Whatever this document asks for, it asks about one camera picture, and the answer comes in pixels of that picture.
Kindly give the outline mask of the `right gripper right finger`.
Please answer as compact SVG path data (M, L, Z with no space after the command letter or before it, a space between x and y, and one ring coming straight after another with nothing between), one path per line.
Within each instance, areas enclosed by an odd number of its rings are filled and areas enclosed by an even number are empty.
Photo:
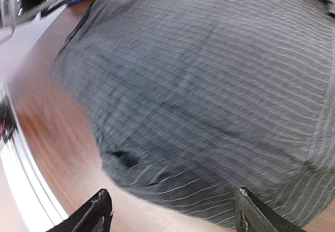
M233 211L238 232L304 232L275 213L245 187L236 191Z

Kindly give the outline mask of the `black pinstriped long sleeve shirt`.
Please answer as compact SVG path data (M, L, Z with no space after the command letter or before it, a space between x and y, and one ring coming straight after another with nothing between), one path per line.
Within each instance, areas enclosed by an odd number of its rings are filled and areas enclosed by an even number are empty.
M242 186L298 226L334 201L334 0L96 0L51 76L141 199L226 228Z

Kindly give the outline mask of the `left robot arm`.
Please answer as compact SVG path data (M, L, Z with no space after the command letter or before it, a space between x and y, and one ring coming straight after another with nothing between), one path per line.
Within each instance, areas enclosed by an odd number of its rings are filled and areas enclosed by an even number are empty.
M71 0L1 0L1 29L14 31L37 16L44 18Z

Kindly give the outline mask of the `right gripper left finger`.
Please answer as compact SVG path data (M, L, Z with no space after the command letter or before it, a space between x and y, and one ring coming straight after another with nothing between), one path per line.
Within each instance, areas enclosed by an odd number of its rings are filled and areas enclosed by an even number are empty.
M72 215L48 232L109 232L113 218L112 199L100 189Z

